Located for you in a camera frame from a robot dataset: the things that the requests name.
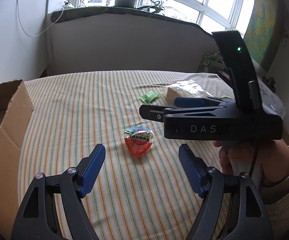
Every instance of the cardboard flap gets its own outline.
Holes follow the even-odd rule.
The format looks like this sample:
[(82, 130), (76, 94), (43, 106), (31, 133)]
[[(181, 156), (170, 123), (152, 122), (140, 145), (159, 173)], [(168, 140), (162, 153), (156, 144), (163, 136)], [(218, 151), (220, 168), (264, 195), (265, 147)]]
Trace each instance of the cardboard flap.
[(0, 233), (5, 239), (10, 239), (19, 209), (19, 159), (32, 111), (21, 80), (0, 84)]
[(17, 92), (11, 98), (1, 125), (9, 138), (19, 149), (21, 148), (32, 110), (33, 106), (31, 100), (25, 85), (22, 82)]
[(8, 134), (0, 131), (0, 233), (10, 239), (18, 212), (18, 167), (20, 153)]

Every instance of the snack wrapper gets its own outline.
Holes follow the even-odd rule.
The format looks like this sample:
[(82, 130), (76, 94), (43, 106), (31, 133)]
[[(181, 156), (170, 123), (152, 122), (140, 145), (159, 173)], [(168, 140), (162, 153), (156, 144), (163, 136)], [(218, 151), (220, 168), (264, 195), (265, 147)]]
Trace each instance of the snack wrapper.
[(212, 95), (205, 91), (194, 80), (178, 81), (174, 84), (167, 85), (166, 100), (170, 106), (174, 106), (175, 98), (208, 98)]
[(149, 150), (153, 143), (154, 134), (152, 130), (138, 126), (125, 129), (124, 138), (132, 156), (138, 158)]
[(143, 95), (142, 97), (140, 97), (141, 101), (144, 104), (151, 104), (154, 100), (156, 100), (157, 98), (159, 98), (160, 95), (157, 94), (156, 92), (153, 92), (152, 90), (150, 90), (148, 93), (146, 93), (145, 95)]
[(219, 64), (217, 63), (222, 63), (222, 58), (220, 56), (219, 53), (209, 53), (209, 54), (204, 54), (201, 62), (200, 62), (200, 65), (197, 69), (197, 73), (212, 73), (212, 70), (213, 69), (218, 69)]

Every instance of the striped bed sheet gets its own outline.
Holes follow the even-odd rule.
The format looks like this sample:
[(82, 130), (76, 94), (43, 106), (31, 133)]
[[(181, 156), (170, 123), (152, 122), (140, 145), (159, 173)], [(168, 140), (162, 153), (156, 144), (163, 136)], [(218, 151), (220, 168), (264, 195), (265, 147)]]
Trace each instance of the striped bed sheet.
[[(210, 141), (169, 140), (163, 124), (139, 116), (139, 97), (149, 90), (163, 94), (165, 85), (193, 79), (215, 97), (233, 98), (217, 75), (163, 71), (103, 71), (51, 76), (26, 82), (35, 110), (22, 144), (19, 204), (38, 172), (60, 174), (88, 156), (97, 143), (106, 159), (83, 204), (101, 240), (185, 239), (202, 200), (191, 190), (177, 151), (187, 143), (207, 165), (220, 167)], [(167, 105), (161, 96), (155, 105)], [(124, 129), (144, 126), (155, 133), (150, 150), (133, 158)], [(215, 234), (225, 222), (227, 197)], [(63, 236), (72, 239), (61, 197), (56, 196)]]

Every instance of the sleeve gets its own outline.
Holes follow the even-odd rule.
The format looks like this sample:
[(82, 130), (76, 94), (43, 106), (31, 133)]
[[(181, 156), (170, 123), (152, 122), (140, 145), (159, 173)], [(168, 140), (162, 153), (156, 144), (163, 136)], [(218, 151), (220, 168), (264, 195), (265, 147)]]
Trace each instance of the sleeve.
[(273, 187), (261, 187), (260, 195), (266, 205), (275, 239), (289, 228), (289, 176)]

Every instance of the human hand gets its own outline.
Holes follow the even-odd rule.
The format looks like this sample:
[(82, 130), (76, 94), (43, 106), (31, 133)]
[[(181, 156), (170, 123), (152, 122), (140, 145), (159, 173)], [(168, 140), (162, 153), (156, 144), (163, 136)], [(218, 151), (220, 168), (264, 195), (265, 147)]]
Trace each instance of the human hand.
[[(220, 141), (214, 141), (215, 147), (221, 147)], [(289, 176), (289, 147), (284, 140), (266, 140), (257, 143), (258, 155), (257, 163), (262, 164), (263, 180), (262, 184), (271, 187), (278, 184)], [(226, 153), (222, 148), (219, 151), (220, 165), (222, 173), (232, 175), (233, 162), (250, 162), (253, 158), (255, 146), (250, 142), (242, 142), (230, 148)]]

